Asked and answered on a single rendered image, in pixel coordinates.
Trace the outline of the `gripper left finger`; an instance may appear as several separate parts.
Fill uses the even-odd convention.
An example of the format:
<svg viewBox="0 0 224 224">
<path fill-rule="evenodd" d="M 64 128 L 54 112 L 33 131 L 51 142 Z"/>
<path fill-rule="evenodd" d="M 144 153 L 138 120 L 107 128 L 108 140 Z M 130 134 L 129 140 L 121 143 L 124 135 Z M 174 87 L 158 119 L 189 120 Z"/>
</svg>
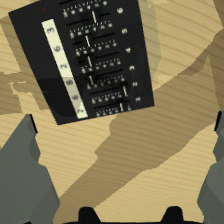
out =
<svg viewBox="0 0 224 224">
<path fill-rule="evenodd" d="M 53 224 L 60 200 L 47 167 L 38 163 L 37 133 L 26 114 L 0 150 L 0 224 Z"/>
</svg>

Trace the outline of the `black lighting desk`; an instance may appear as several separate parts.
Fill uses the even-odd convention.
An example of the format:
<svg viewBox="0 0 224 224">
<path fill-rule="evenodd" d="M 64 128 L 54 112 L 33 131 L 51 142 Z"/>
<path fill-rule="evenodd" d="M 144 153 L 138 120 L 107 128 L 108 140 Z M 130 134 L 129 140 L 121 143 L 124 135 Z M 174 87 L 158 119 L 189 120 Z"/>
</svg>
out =
<svg viewBox="0 0 224 224">
<path fill-rule="evenodd" d="M 39 0 L 8 15 L 57 125 L 155 106 L 138 0 Z"/>
</svg>

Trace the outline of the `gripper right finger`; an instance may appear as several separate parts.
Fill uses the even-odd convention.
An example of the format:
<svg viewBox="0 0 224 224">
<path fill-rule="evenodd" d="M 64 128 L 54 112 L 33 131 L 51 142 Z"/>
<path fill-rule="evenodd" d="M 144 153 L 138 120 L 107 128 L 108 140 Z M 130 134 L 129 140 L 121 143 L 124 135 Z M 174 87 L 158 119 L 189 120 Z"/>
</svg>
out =
<svg viewBox="0 0 224 224">
<path fill-rule="evenodd" d="M 204 224 L 224 224 L 224 111 L 218 112 L 214 131 L 218 135 L 213 149 L 216 163 L 210 166 L 197 199 Z"/>
</svg>

